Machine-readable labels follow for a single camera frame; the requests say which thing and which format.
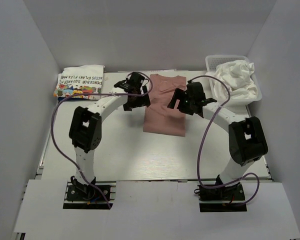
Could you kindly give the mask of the pink t shirt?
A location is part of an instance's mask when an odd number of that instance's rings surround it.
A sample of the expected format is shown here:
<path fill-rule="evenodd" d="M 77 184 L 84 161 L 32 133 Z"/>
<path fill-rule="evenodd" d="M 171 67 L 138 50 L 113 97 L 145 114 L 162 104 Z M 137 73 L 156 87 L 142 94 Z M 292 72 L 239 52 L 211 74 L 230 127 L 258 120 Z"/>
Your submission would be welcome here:
<path fill-rule="evenodd" d="M 143 131 L 169 136 L 186 136 L 186 115 L 178 109 L 168 108 L 175 89 L 186 89 L 184 76 L 150 75 L 153 83 L 149 93 L 150 106 L 145 109 Z"/>

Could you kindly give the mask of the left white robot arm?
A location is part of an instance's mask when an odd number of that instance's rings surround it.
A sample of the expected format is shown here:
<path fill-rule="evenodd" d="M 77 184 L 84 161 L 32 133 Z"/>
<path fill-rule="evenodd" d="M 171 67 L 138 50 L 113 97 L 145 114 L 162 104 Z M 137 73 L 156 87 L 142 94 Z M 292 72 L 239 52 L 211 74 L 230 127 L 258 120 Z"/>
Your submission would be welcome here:
<path fill-rule="evenodd" d="M 134 108 L 149 107 L 151 102 L 148 89 L 143 82 L 145 77 L 132 72 L 125 80 L 117 82 L 109 93 L 96 103 L 87 107 L 77 107 L 74 111 L 69 130 L 69 137 L 75 150 L 75 183 L 80 183 L 78 193 L 89 200 L 95 196 L 96 181 L 94 173 L 94 153 L 102 139 L 102 123 L 117 108 L 124 111 Z"/>

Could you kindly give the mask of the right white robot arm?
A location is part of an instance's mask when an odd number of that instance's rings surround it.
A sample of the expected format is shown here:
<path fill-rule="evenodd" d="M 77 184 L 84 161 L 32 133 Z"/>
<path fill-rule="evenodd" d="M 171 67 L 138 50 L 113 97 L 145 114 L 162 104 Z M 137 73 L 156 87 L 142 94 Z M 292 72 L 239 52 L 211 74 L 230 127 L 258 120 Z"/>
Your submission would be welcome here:
<path fill-rule="evenodd" d="M 185 90 L 176 88 L 168 108 L 177 108 L 187 115 L 197 114 L 209 121 L 202 140 L 206 140 L 209 128 L 217 124 L 228 134 L 230 159 L 217 176 L 216 195 L 226 200 L 234 193 L 234 185 L 248 176 L 250 166 L 268 152 L 268 145 L 261 121 L 256 116 L 243 117 L 213 98 L 206 98 L 200 82 L 189 82 Z"/>

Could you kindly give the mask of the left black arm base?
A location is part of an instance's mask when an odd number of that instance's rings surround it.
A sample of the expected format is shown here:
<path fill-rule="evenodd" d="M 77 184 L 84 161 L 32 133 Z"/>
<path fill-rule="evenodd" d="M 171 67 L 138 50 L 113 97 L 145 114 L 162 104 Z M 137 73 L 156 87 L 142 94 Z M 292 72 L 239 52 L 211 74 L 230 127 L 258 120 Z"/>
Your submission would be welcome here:
<path fill-rule="evenodd" d="M 74 176 L 67 182 L 63 209 L 66 210 L 110 210 L 116 197 L 115 182 L 96 182 L 95 184 L 102 193 L 96 188 L 81 184 Z"/>

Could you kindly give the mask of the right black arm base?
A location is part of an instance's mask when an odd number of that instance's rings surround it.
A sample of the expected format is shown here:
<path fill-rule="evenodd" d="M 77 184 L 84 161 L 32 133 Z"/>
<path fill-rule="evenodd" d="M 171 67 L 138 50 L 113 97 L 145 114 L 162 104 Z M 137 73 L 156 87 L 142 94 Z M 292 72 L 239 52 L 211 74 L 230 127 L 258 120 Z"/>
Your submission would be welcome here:
<path fill-rule="evenodd" d="M 233 213 L 246 212 L 247 203 L 243 186 L 240 181 L 224 185 L 218 176 L 213 184 L 199 184 L 193 191 L 198 195 L 201 213 Z"/>

